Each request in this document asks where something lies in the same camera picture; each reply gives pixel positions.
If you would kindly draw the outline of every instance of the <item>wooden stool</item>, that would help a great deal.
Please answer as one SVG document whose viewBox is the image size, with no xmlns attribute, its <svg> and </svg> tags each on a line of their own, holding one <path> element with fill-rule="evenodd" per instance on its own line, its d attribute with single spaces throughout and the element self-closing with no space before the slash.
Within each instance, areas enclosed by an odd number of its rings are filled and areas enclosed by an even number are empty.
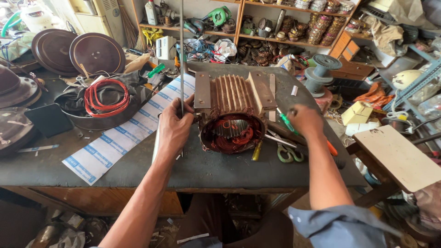
<svg viewBox="0 0 441 248">
<path fill-rule="evenodd" d="M 355 200 L 359 207 L 371 207 L 403 190 L 416 192 L 441 180 L 441 168 L 386 125 L 353 135 L 356 143 L 346 149 L 355 154 L 381 182 L 372 191 Z"/>
</svg>

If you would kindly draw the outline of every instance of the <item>orange bag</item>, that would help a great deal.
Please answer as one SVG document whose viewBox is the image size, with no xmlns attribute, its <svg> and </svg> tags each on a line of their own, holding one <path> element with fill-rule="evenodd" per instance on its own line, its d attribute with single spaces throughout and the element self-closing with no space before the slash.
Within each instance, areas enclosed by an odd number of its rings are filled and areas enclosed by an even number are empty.
<svg viewBox="0 0 441 248">
<path fill-rule="evenodd" d="M 381 86 L 381 82 L 374 82 L 366 94 L 358 96 L 354 101 L 363 101 L 372 105 L 372 108 L 378 109 L 388 104 L 395 95 L 386 96 Z"/>
</svg>

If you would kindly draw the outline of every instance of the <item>shirt sleeve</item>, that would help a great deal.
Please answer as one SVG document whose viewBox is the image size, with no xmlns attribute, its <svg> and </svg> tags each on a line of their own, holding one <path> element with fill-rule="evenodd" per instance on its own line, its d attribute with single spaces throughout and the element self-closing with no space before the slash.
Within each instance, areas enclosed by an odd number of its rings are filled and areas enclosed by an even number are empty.
<svg viewBox="0 0 441 248">
<path fill-rule="evenodd" d="M 401 233 L 379 221 L 368 209 L 350 205 L 323 210 L 289 207 L 288 216 L 315 248 L 386 248 L 383 232 Z"/>
</svg>

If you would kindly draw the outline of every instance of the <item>gray workbench top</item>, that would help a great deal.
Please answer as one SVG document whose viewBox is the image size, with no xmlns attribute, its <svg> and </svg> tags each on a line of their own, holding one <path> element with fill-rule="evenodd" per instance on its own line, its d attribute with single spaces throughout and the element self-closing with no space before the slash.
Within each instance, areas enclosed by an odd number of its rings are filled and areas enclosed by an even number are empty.
<svg viewBox="0 0 441 248">
<path fill-rule="evenodd" d="M 173 61 L 167 61 L 166 68 L 172 67 L 172 63 Z M 246 79 L 249 71 L 261 71 L 269 81 L 269 74 L 274 73 L 276 75 L 276 100 L 282 111 L 286 111 L 290 105 L 295 103 L 318 109 L 307 89 L 282 68 L 214 63 L 189 63 L 189 68 L 195 71 L 208 71 L 212 78 L 224 74 L 234 74 Z M 47 71 L 37 73 L 38 77 L 44 78 L 45 75 L 56 77 Z M 294 85 L 299 87 L 297 96 L 291 96 Z M 46 80 L 46 87 L 50 92 L 43 92 L 42 99 L 34 104 L 37 107 L 45 103 L 52 103 L 53 97 L 59 94 L 66 85 L 60 80 Z M 339 156 L 346 161 L 346 167 L 340 171 L 345 184 L 347 186 L 366 186 L 364 178 L 326 121 L 324 131 L 328 140 L 337 149 Z M 90 137 L 90 139 L 78 138 L 73 130 L 49 139 L 38 135 L 24 148 L 55 144 L 60 146 L 41 150 L 37 157 L 35 152 L 24 152 L 0 158 L 0 186 L 89 187 L 85 181 L 61 162 L 101 136 L 101 132 L 83 130 L 83 133 L 85 137 Z M 137 187 L 150 167 L 154 141 L 155 133 L 124 155 L 92 187 Z M 308 186 L 308 162 L 282 163 L 277 157 L 277 143 L 265 140 L 258 162 L 251 160 L 252 154 L 253 150 L 233 155 L 212 151 L 204 152 L 198 137 L 198 127 L 193 125 L 184 148 L 184 157 L 179 158 L 173 166 L 168 187 L 260 189 Z"/>
</svg>

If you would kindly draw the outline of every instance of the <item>green hose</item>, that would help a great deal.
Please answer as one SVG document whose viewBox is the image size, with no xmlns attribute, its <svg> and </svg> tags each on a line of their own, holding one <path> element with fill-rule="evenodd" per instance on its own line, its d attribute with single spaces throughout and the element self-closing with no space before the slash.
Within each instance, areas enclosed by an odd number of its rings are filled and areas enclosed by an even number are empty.
<svg viewBox="0 0 441 248">
<path fill-rule="evenodd" d="M 12 20 L 15 18 L 15 17 L 17 17 L 19 14 L 21 14 L 22 13 L 22 11 L 21 10 L 19 10 L 19 11 L 17 11 L 16 13 L 14 13 L 8 20 L 7 20 L 7 22 L 4 24 L 4 26 L 3 26 L 3 29 L 1 30 L 1 37 L 4 37 L 5 36 L 5 34 L 6 34 L 6 30 L 8 30 L 9 28 L 12 28 L 13 26 L 15 26 L 15 25 L 17 25 L 17 24 L 19 24 L 22 20 L 21 19 L 18 19 L 18 20 L 16 20 L 15 22 L 13 22 L 13 23 L 11 23 L 12 22 Z"/>
</svg>

